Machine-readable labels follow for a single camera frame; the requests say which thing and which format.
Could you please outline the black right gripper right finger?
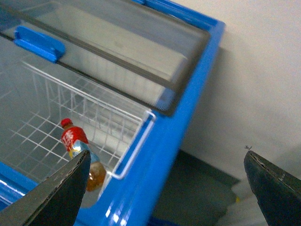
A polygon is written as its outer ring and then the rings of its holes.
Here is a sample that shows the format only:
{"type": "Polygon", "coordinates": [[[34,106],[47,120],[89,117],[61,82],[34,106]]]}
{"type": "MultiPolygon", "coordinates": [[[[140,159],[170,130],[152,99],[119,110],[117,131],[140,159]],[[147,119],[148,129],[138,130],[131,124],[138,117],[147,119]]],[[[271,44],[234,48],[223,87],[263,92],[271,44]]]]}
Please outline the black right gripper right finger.
{"type": "Polygon", "coordinates": [[[250,188],[269,226],[301,224],[301,181],[253,151],[244,158],[250,188]]]}

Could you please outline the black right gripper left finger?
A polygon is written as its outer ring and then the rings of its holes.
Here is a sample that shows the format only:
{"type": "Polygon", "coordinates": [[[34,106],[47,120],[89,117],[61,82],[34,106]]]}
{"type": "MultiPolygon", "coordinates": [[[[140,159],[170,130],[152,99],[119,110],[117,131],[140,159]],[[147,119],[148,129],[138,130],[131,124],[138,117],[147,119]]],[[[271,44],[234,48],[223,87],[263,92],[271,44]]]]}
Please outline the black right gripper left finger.
{"type": "Polygon", "coordinates": [[[91,155],[78,154],[0,212],[2,226],[72,226],[87,187],[91,155]]]}

